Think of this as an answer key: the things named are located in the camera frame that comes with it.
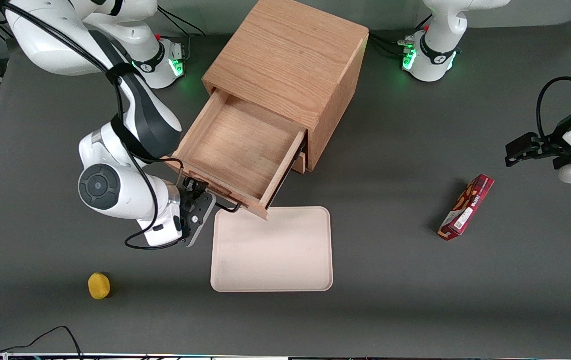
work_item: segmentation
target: wooden cabinet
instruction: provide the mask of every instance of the wooden cabinet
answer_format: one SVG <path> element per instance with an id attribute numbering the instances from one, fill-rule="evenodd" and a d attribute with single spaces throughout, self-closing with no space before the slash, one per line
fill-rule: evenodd
<path id="1" fill-rule="evenodd" d="M 203 76 L 210 101 L 173 157 L 267 218 L 292 165 L 315 170 L 355 93 L 367 40 L 366 27 L 313 7 L 259 0 Z"/>

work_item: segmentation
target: wooden drawer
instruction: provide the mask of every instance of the wooden drawer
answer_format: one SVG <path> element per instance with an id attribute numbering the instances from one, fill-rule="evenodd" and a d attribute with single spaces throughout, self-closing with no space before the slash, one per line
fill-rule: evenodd
<path id="1" fill-rule="evenodd" d="M 187 176 L 267 219 L 305 137 L 302 125 L 216 89 L 172 157 Z"/>

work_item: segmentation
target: yellow sponge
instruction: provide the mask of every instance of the yellow sponge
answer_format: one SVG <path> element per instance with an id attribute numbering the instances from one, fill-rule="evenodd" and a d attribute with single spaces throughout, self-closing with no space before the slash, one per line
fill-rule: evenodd
<path id="1" fill-rule="evenodd" d="M 110 280 L 102 273 L 95 272 L 87 280 L 87 289 L 92 299 L 105 299 L 110 294 Z"/>

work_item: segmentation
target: cardboard box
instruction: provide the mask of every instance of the cardboard box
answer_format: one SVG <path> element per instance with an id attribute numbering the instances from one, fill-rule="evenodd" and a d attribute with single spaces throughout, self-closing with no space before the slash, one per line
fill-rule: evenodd
<path id="1" fill-rule="evenodd" d="M 450 241 L 463 235 L 493 184 L 494 180 L 484 174 L 472 180 L 436 232 L 439 237 Z"/>

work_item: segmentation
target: gray table surface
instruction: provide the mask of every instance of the gray table surface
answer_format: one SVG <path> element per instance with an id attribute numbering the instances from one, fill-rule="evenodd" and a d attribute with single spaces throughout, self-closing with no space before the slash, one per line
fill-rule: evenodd
<path id="1" fill-rule="evenodd" d="M 193 40 L 187 77 L 156 91 L 185 129 L 228 37 Z M 332 289 L 237 294 L 210 287 L 212 221 L 193 248 L 136 251 L 123 245 L 135 221 L 84 206 L 78 142 L 112 118 L 114 92 L 15 52 L 0 89 L 0 349 L 67 325 L 86 353 L 571 358 L 571 186 L 550 160 L 503 160 L 536 129 L 544 84 L 571 76 L 571 23 L 471 29 L 461 48 L 425 84 L 369 47 L 319 166 L 291 174 L 274 203 L 329 209 Z M 570 113 L 571 84 L 555 85 L 547 129 Z M 436 228 L 480 173 L 495 186 L 443 241 Z M 93 272 L 109 272 L 114 297 L 91 299 Z M 73 349 L 57 333 L 31 351 Z"/>

